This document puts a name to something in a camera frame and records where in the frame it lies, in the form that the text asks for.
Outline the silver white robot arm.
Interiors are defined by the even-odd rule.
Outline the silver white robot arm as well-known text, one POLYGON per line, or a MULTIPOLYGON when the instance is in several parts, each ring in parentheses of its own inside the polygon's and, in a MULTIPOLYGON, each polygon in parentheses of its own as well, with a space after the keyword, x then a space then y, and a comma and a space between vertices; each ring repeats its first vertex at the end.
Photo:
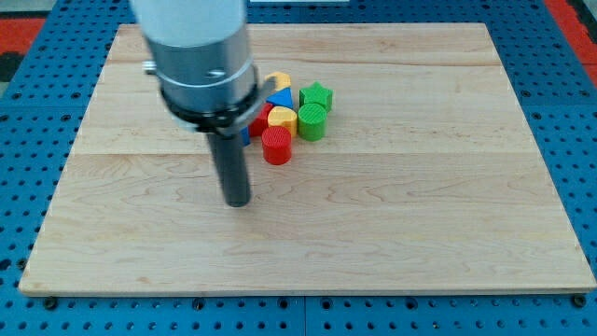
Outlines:
POLYGON ((259 83, 243 0, 131 0, 160 93, 183 127, 232 136, 247 127, 275 81, 259 83))

